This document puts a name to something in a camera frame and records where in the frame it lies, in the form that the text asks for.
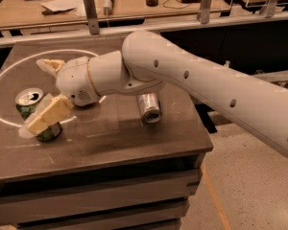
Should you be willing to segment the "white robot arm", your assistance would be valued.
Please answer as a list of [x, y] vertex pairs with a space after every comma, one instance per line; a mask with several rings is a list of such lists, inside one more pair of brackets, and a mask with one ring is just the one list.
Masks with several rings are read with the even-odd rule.
[[168, 82], [288, 158], [288, 89], [192, 55], [159, 34], [133, 32], [119, 51], [36, 64], [56, 79], [60, 94], [42, 99], [19, 129], [23, 138], [63, 120], [75, 105], [151, 93]]

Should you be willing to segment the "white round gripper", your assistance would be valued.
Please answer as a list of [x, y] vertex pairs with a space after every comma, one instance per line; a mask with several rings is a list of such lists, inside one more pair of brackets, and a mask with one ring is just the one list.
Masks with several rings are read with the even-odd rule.
[[99, 101], [100, 96], [95, 91], [88, 73], [89, 57], [74, 58], [66, 63], [61, 59], [41, 58], [36, 61], [36, 65], [52, 77], [57, 77], [56, 87], [61, 94], [52, 96], [50, 102], [43, 99], [39, 105], [41, 110], [32, 121], [25, 122], [22, 126], [30, 133], [39, 134], [47, 127], [62, 121], [70, 115], [74, 105], [86, 106]]

